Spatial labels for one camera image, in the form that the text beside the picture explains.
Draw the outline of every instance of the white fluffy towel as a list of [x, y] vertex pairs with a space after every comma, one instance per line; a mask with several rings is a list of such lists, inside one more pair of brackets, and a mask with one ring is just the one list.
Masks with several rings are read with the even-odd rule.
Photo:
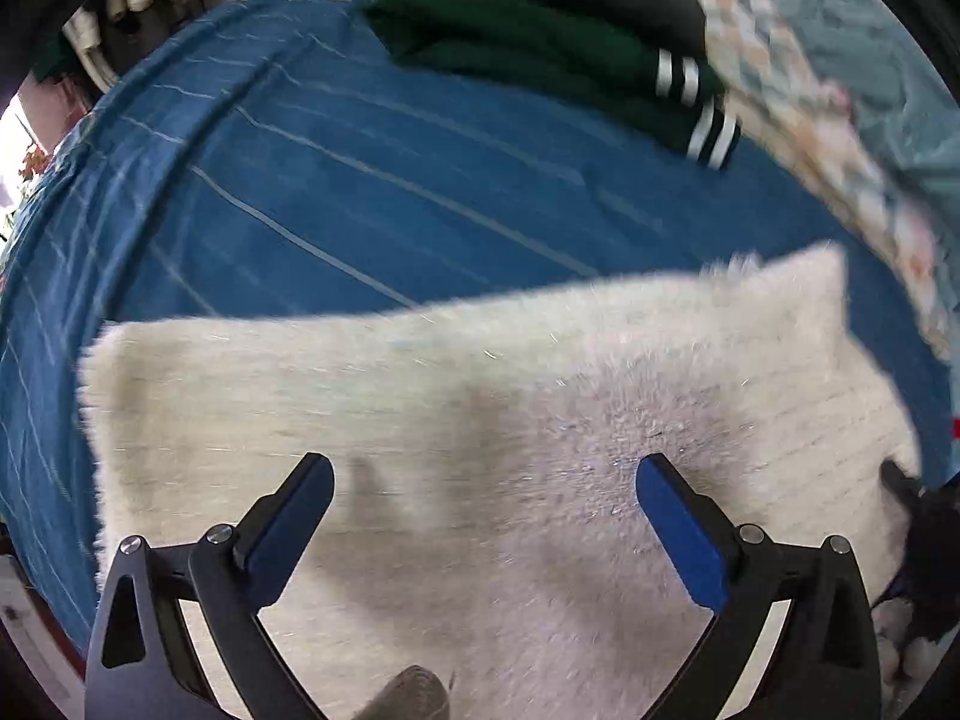
[[877, 471], [916, 469], [915, 442], [844, 306], [827, 245], [385, 316], [109, 328], [82, 370], [101, 566], [129, 533], [237, 522], [322, 452], [333, 504], [261, 617], [330, 716], [420, 664], [455, 675], [455, 718], [639, 717], [709, 619], [637, 507], [640, 457], [778, 541], [843, 533], [870, 594], [896, 570]]

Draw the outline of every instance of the dark green sweater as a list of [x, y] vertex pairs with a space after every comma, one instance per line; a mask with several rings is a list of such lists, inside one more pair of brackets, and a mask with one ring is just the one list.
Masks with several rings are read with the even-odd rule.
[[373, 0], [366, 15], [397, 64], [589, 105], [714, 167], [739, 135], [714, 103], [724, 87], [709, 66], [603, 20], [528, 0]]

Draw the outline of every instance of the blue fabric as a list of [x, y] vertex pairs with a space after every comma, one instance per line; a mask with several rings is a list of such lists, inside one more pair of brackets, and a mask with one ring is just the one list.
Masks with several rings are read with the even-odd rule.
[[853, 333], [935, 477], [947, 370], [904, 291], [752, 143], [703, 170], [587, 110], [397, 69], [352, 4], [233, 2], [124, 77], [21, 218], [0, 298], [0, 514], [83, 646], [97, 522], [76, 363], [105, 322], [390, 311], [829, 239]]
[[653, 525], [690, 600], [719, 614], [728, 599], [723, 556], [649, 458], [637, 466], [637, 502]]

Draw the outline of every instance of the grey object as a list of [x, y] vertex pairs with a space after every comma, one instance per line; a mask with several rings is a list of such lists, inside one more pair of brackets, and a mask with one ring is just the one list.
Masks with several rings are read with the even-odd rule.
[[880, 637], [888, 638], [896, 649], [906, 645], [906, 631], [913, 618], [913, 604], [905, 598], [891, 598], [877, 604], [872, 611], [874, 630]]
[[397, 674], [353, 720], [449, 720], [450, 699], [432, 671], [410, 666]]
[[233, 535], [233, 528], [226, 524], [214, 525], [206, 532], [206, 540], [211, 544], [222, 544]]
[[141, 544], [143, 544], [143, 539], [140, 536], [127, 536], [120, 542], [120, 551], [124, 555], [133, 555]]
[[830, 537], [830, 549], [837, 553], [837, 555], [846, 555], [847, 552], [850, 552], [850, 542], [843, 538], [843, 536], [831, 536]]
[[748, 544], [758, 544], [760, 541], [763, 541], [764, 537], [762, 528], [752, 524], [741, 525], [738, 533], [740, 533], [740, 537], [743, 539], [743, 541], [746, 541]]

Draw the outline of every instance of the metal screw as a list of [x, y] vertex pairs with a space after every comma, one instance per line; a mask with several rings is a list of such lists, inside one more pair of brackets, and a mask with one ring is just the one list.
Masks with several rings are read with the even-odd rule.
[[830, 549], [837, 553], [837, 555], [846, 555], [847, 552], [850, 552], [850, 542], [843, 538], [843, 536], [831, 536], [830, 537]]
[[739, 533], [740, 538], [748, 544], [758, 544], [760, 541], [763, 541], [765, 536], [762, 528], [757, 525], [741, 525]]
[[143, 539], [140, 536], [127, 536], [120, 542], [120, 551], [124, 555], [133, 555], [141, 546]]
[[211, 544], [222, 544], [231, 536], [233, 536], [233, 526], [226, 524], [214, 525], [206, 532], [206, 540]]

